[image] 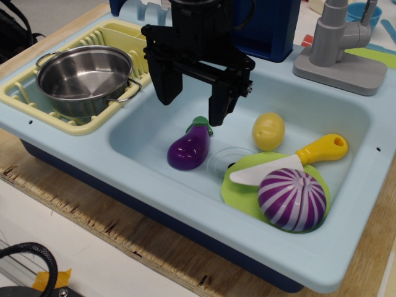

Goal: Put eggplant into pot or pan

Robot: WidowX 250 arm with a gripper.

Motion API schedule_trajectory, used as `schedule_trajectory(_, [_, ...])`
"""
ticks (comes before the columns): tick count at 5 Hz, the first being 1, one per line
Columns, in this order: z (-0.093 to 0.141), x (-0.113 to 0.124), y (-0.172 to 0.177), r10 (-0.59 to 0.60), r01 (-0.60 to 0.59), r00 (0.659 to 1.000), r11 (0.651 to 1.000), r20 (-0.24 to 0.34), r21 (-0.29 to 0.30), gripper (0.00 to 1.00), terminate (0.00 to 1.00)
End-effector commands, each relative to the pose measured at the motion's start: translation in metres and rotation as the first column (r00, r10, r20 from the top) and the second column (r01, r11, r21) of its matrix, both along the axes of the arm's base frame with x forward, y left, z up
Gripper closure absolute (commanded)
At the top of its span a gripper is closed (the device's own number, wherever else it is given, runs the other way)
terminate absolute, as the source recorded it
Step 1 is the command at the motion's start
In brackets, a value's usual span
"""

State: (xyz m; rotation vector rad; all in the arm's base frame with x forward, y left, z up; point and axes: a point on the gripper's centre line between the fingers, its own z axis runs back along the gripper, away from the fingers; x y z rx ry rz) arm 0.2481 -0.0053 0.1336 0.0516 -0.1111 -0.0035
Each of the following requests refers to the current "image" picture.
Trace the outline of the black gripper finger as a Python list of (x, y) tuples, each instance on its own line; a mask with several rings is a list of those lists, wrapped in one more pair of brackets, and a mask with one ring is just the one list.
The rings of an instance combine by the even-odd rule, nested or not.
[(174, 69), (173, 61), (148, 59), (149, 72), (158, 99), (169, 105), (183, 90), (182, 73)]
[(237, 101), (237, 93), (230, 84), (222, 81), (213, 84), (212, 95), (209, 98), (210, 125), (221, 126), (224, 118), (233, 112)]

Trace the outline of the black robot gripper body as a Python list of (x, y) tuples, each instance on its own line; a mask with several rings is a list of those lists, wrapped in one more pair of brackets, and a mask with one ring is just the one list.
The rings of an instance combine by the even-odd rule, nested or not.
[(252, 89), (254, 61), (231, 40), (234, 30), (244, 28), (254, 15), (256, 3), (239, 25), (233, 24), (233, 1), (171, 1), (172, 26), (142, 27), (147, 46), (145, 58), (173, 61), (174, 69), (210, 85), (230, 84), (237, 97)]

